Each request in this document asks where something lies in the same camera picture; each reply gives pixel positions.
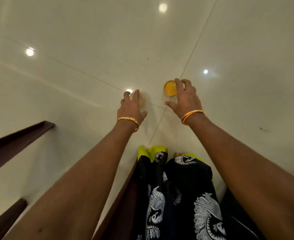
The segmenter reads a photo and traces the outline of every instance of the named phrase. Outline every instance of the person's right hand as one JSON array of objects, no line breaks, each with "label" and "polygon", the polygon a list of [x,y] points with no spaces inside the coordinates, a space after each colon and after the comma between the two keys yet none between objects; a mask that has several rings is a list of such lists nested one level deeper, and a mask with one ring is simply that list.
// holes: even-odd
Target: person's right hand
[{"label": "person's right hand", "polygon": [[191,82],[187,79],[179,80],[175,79],[177,87],[177,104],[172,101],[166,101],[165,104],[168,105],[174,113],[182,119],[182,117],[193,110],[203,109],[201,102],[196,95],[196,88],[192,86]]}]

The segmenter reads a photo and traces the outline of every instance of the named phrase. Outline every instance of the gold bracelet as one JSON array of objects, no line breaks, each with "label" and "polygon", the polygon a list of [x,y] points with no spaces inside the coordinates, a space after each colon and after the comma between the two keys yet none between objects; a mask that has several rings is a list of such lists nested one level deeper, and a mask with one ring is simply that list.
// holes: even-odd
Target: gold bracelet
[{"label": "gold bracelet", "polygon": [[122,120],[122,119],[125,119],[125,120],[132,120],[132,121],[134,121],[134,122],[137,124],[137,128],[135,129],[135,132],[138,130],[138,128],[139,128],[139,124],[138,124],[137,120],[135,120],[135,119],[132,118],[132,117],[120,117],[120,118],[117,119],[116,124],[117,124],[117,122],[118,122],[119,120]]},{"label": "gold bracelet", "polygon": [[203,113],[204,115],[206,115],[205,112],[204,112],[202,109],[197,109],[197,110],[190,111],[189,113],[186,113],[186,114],[181,118],[181,122],[182,122],[182,124],[183,124],[183,125],[185,124],[185,118],[186,118],[186,117],[188,117],[189,115],[194,114],[194,113],[196,113],[196,112],[200,112],[200,113]]}]

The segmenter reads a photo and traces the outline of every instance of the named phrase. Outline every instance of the person's left hand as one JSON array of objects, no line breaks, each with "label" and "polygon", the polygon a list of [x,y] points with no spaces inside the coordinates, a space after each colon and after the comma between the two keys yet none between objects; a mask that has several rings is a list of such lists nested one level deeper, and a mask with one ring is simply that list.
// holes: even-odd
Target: person's left hand
[{"label": "person's left hand", "polygon": [[139,90],[136,90],[130,100],[130,92],[124,92],[124,99],[121,100],[121,107],[117,111],[117,119],[120,117],[131,117],[137,120],[138,124],[141,125],[147,111],[140,112],[139,110]]}]

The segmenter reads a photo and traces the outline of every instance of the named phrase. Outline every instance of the forearm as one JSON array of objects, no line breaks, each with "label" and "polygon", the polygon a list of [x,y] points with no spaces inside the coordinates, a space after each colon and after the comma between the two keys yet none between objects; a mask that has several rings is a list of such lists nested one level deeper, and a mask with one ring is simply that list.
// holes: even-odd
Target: forearm
[{"label": "forearm", "polygon": [[[203,114],[190,116],[186,123],[201,141],[227,186],[266,236],[273,239],[281,234],[294,234],[294,222],[290,222],[294,220],[294,177],[214,125]],[[278,232],[275,224],[282,226]]]},{"label": "forearm", "polygon": [[133,133],[121,120],[25,214],[5,239],[91,239]]}]

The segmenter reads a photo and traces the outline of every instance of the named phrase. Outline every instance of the foot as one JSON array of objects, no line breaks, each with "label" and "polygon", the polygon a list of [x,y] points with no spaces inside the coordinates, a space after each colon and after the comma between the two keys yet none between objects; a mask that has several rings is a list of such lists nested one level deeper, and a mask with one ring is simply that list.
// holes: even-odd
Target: foot
[{"label": "foot", "polygon": [[180,152],[175,152],[175,153],[173,154],[173,158],[180,157],[181,155],[182,155],[182,153],[180,153]]}]

